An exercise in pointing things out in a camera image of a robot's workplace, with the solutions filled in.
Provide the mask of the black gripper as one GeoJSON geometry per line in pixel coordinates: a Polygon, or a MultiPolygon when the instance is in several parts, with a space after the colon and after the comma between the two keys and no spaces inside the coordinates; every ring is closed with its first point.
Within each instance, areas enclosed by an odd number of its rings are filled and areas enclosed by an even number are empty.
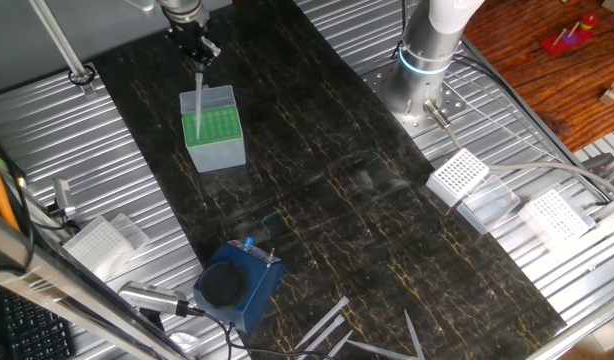
{"type": "Polygon", "coordinates": [[[169,20],[169,40],[188,58],[196,73],[203,73],[207,58],[217,58],[221,48],[206,38],[205,29],[197,22],[177,23],[169,20]]]}

